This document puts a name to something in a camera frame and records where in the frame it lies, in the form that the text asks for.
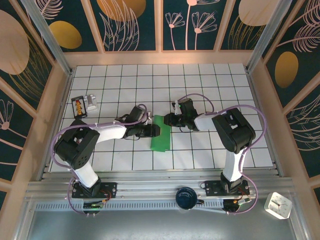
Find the green cloth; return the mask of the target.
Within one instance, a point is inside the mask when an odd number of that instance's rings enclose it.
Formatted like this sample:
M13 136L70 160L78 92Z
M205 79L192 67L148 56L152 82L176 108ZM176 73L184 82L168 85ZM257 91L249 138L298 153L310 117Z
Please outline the green cloth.
M153 137L150 143L150 149L155 152L165 152L171 147L171 127L164 123L164 117L155 115L153 123L160 128L160 135Z

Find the white square clock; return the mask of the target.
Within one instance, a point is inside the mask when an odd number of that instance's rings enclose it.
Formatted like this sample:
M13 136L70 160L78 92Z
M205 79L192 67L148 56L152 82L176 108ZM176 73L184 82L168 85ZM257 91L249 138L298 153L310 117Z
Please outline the white square clock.
M280 220L290 217L292 207L292 201L278 192L269 193L264 204L264 210Z

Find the white plastic holder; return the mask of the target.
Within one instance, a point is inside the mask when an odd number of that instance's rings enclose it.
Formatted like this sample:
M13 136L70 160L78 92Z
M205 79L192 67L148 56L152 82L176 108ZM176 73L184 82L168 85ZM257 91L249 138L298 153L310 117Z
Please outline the white plastic holder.
M83 97L86 111L88 113L96 111L98 109L97 98L93 94L85 95Z

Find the black box with orange screws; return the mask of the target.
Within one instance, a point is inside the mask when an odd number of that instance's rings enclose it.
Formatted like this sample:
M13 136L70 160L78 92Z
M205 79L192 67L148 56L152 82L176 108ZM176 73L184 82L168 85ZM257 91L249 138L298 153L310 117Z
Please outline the black box with orange screws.
M72 103L73 117L75 119L82 119L88 116L86 104L83 96L73 97L71 99L71 103Z

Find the dark blue cup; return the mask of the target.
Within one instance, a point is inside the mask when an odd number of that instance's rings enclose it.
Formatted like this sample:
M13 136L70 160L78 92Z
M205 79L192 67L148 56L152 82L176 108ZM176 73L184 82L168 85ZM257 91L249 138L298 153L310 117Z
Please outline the dark blue cup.
M198 199L194 189L184 186L177 190L175 195L177 205L183 210L191 210L197 205L203 205L204 200Z

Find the small circuit board with LED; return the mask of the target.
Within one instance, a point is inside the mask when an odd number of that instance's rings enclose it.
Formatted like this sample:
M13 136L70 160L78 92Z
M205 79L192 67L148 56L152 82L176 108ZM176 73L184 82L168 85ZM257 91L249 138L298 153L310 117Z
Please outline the small circuit board with LED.
M82 211L85 214L98 214L104 207L105 202L100 201L85 201L82 205Z
M235 213L239 210L240 206L251 201L250 198L242 199L224 199L223 200L223 210L228 213Z

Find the aluminium front rail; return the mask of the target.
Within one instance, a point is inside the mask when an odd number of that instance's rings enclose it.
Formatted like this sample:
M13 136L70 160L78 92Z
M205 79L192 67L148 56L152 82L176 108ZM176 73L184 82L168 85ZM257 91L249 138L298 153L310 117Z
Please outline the aluminium front rail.
M250 198L251 201L240 206L241 210L256 205L263 209L268 194L277 192L292 201L298 202L293 181L289 177L280 177L276 171L250 170L251 177L244 179L248 182L250 195L237 196L206 196L205 181L220 181L218 171L200 170L168 170L168 171L134 171L134 172L103 172L101 183L117 183L115 198L72 198L73 180L67 172L46 173L41 181L28 184L24 201L32 209L39 202L68 202L70 206L75 201L95 202L104 201L159 201L174 200L176 193L182 187L195 190L197 198L204 200L199 209L224 213L223 200Z

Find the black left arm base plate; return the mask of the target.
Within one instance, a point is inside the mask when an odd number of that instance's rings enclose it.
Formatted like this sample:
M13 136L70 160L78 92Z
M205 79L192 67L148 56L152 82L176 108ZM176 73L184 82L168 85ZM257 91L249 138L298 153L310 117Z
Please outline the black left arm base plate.
M117 194L116 182L98 182L88 188L80 182L72 184L71 196L74 199L105 199L115 198Z

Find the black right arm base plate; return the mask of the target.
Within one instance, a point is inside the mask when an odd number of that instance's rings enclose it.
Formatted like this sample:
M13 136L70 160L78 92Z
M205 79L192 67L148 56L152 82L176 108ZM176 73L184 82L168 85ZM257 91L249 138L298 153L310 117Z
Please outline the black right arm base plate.
M204 182L204 190L207 197L241 196L242 194L250 195L250 189L247 180L243 180L240 186L229 193L223 189L219 180L207 180Z

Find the aluminium side rail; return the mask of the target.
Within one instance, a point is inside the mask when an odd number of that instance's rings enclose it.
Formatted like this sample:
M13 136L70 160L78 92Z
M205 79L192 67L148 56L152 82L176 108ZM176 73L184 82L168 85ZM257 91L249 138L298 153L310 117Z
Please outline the aluminium side rail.
M255 89L255 84L254 84L253 78L251 77L251 75L249 73L246 73L246 76L247 76L247 80L248 80L248 83L250 86L250 90L252 93L252 97L253 97L255 106L263 113L264 110L263 110L263 107L262 107L262 104L260 101L260 97L258 96L257 91ZM281 163L279 162L278 155L277 155L276 151L274 150L274 143L273 143L273 140L270 138L269 133L270 133L270 131L269 131L269 129L267 129L264 134L264 139L266 141L267 149L268 149L269 156L270 156L270 159L272 162L271 168L277 170L278 176L285 177L285 173L282 169Z
M75 69L73 68L71 70L71 74L66 78L66 82L65 82L64 87L62 89L63 91L62 91L61 100L57 104L58 105L57 113L54 115L53 126L50 129L49 142L46 145L46 152L44 154L44 157L41 160L39 170L38 170L37 175L35 177L36 181L42 180L42 176L43 176L47 166L51 162L51 157L52 157L52 152L53 152L51 150L51 143L53 142L54 137L56 136L56 134L60 130L60 126L62 124L62 119L63 119L65 108L66 108L66 104L67 104L68 97L69 97L70 90L71 90L71 85L72 85L72 82L74 79L74 75L75 75Z

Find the aluminium corner post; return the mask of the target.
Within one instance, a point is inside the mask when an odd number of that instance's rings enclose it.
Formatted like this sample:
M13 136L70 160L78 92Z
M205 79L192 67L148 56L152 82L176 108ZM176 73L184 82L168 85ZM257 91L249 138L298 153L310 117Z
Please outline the aluminium corner post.
M274 10L271 11L271 16L269 17L267 24L253 49L250 59L245 66L245 72L247 75L250 75L255 69L268 44L272 41L277 30L280 28L281 23L284 21L286 14L291 12L290 7L295 6L295 3L293 3L294 1L297 2L298 0L279 0Z
M43 39L47 43L49 49L53 53L55 59L61 66L62 70L66 73L68 77L72 75L72 69L69 66L67 59L64 56L62 49L60 48L58 42L56 41L54 35L52 34L47 22L42 17L34 0L21 0L24 8L29 13L30 18L33 23L42 34Z

